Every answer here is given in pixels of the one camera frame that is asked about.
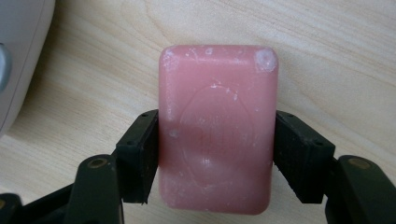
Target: black plastic part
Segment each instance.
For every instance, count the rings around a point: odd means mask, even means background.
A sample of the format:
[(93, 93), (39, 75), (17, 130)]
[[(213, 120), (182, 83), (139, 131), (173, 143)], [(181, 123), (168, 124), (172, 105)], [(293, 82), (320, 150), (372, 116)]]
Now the black plastic part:
[(26, 204), (22, 208), (23, 223), (60, 223), (64, 219), (72, 188), (73, 185), (66, 186)]
[(302, 203), (321, 203), (335, 145), (292, 114), (276, 111), (274, 162)]
[(20, 196), (11, 193), (0, 194), (0, 223), (21, 223), (21, 199)]
[(372, 161), (357, 156), (340, 157), (326, 195), (329, 223), (396, 223), (396, 188)]
[(114, 157), (98, 155), (78, 167), (64, 224), (123, 223)]
[(140, 115), (117, 143), (120, 192), (125, 203), (147, 203), (158, 167), (158, 110)]

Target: white object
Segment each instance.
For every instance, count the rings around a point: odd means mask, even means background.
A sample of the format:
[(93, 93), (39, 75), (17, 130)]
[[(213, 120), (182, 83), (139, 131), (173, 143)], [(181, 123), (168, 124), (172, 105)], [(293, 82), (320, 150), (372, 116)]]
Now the white object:
[(0, 0), (0, 137), (20, 112), (54, 7), (54, 0)]

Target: soap bar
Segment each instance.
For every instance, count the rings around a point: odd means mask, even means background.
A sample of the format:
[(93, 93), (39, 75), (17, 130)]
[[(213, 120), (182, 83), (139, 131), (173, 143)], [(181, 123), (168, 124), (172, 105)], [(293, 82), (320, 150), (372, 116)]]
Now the soap bar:
[(278, 63), (259, 46), (160, 58), (160, 193), (170, 207), (256, 215), (270, 199)]

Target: wooden table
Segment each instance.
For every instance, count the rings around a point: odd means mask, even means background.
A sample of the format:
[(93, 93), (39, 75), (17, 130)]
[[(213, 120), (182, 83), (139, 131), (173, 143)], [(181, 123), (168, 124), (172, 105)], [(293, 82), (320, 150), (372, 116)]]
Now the wooden table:
[[(29, 203), (74, 181), (78, 164), (111, 153), (134, 119), (158, 107), (158, 59), (175, 44), (273, 47), (277, 108), (376, 162), (396, 183), (394, 1), (59, 1), (23, 108), (0, 140), (0, 191)], [(126, 223), (326, 223), (274, 168), (258, 216), (173, 210), (155, 180)]]

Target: engraved oval on soap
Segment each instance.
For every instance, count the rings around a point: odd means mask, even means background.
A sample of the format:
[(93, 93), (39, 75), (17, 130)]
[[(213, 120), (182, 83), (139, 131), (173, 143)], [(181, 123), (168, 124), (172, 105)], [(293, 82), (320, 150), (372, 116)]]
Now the engraved oval on soap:
[(194, 182), (208, 187), (229, 180), (251, 147), (252, 127), (237, 92), (220, 85), (198, 91), (179, 125), (179, 143)]

